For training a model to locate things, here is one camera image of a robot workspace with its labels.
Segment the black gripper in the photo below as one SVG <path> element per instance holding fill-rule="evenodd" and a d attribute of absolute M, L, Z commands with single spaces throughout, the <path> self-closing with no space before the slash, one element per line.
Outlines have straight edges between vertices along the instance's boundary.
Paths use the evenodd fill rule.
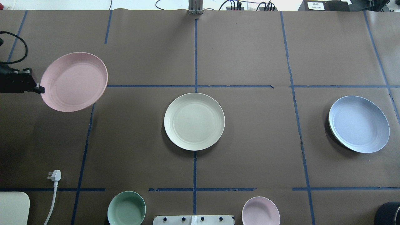
<path fill-rule="evenodd" d="M 45 88 L 34 81 L 32 69 L 17 70 L 6 64 L 0 66 L 0 92 L 1 93 L 45 93 Z"/>

